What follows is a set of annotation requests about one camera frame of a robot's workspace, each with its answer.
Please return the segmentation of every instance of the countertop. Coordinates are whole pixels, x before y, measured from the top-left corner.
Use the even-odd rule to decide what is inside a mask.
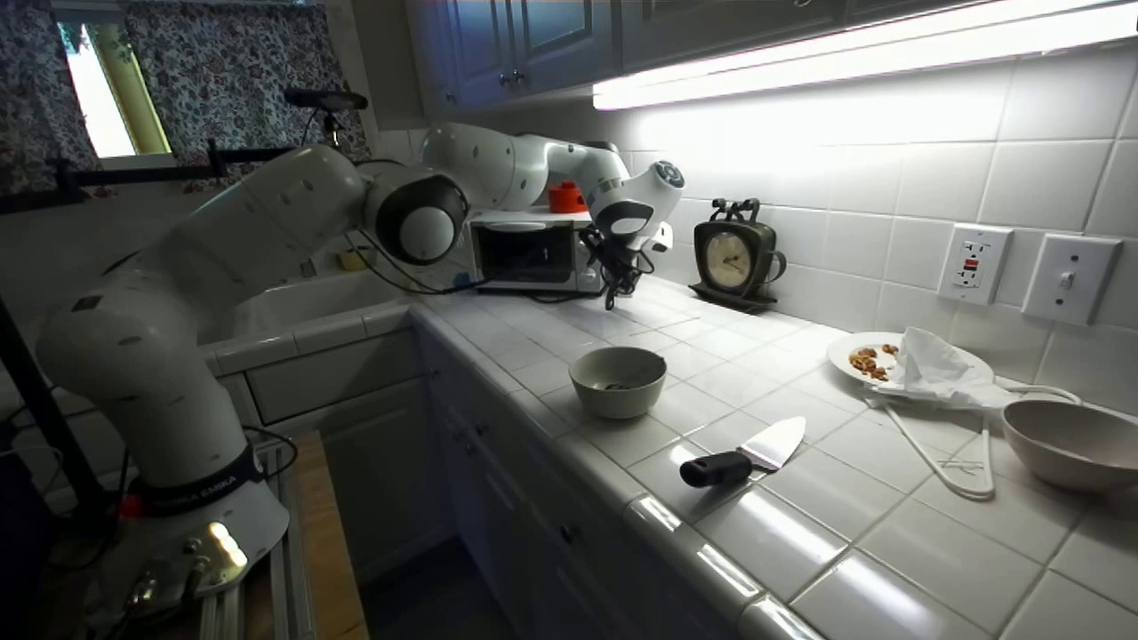
[[[645,279],[599,298],[436,295],[414,317],[474,351],[539,416],[554,451],[632,522],[661,530],[695,581],[740,624],[778,631],[786,608],[827,635],[1138,635],[1138,491],[1086,497],[1028,475],[992,436],[997,502],[949,494],[884,411],[828,370],[848,330],[749,317]],[[669,359],[653,416],[583,416],[568,363],[599,346]],[[738,491],[695,491],[680,466],[775,420],[807,420],[798,459]],[[943,459],[987,422],[905,409]]]

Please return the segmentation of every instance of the floral curtain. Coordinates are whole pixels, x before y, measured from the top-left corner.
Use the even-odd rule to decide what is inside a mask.
[[[316,7],[133,5],[125,22],[180,157],[210,140],[223,150],[316,140],[322,121],[289,106],[284,88],[344,88]],[[367,154],[361,116],[341,123],[344,154]]]
[[[55,193],[56,161],[94,167],[52,0],[0,0],[0,197]]]

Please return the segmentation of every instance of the clock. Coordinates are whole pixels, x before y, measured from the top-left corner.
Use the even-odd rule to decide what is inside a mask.
[[[778,282],[786,269],[775,227],[757,219],[757,198],[734,205],[717,198],[712,205],[717,214],[695,230],[702,267],[702,283],[695,283],[696,295],[738,311],[773,307],[775,298],[766,283]]]

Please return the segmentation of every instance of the small black device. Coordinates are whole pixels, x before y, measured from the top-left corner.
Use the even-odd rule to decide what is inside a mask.
[[[775,227],[757,219],[760,203],[712,198],[712,217],[696,224],[702,298],[749,312],[767,311],[775,295],[766,283],[786,273]]]
[[[284,105],[322,110],[325,144],[336,150],[341,147],[341,132],[344,132],[338,113],[367,110],[367,95],[361,93],[304,88],[304,86],[289,86]]]

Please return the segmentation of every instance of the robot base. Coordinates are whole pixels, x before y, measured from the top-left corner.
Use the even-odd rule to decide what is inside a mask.
[[[130,522],[88,587],[88,631],[169,615],[240,585],[280,543],[289,519],[266,484],[244,484],[210,510]]]

